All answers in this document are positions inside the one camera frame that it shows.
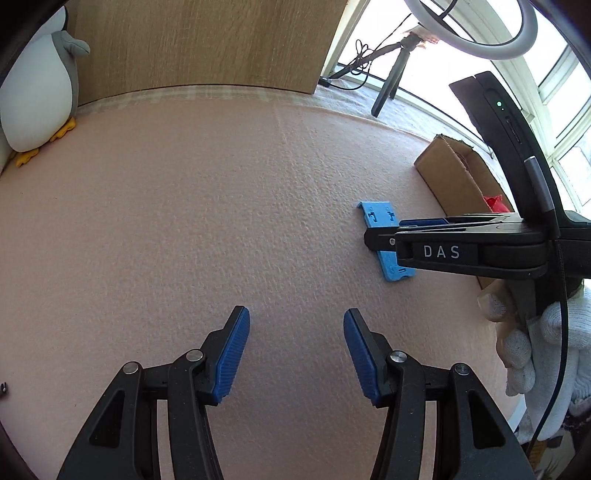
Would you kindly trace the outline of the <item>right white gloved hand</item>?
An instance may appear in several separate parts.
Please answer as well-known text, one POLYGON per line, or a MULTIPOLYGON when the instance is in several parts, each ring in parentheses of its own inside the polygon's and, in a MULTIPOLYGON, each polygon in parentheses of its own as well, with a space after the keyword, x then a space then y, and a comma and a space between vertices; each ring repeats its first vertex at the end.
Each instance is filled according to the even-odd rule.
MULTIPOLYGON (((558 302, 539 316, 525 308, 507 282, 495 280, 481 291, 483 316, 497 324, 497 354, 507 369, 506 394, 524 395, 526 413, 517 430, 521 444, 531 440, 554 392, 561 359, 561 309, 558 302)), ((541 433, 551 438, 567 417, 590 418, 590 287, 581 285, 568 299, 568 358, 561 391, 541 433)))

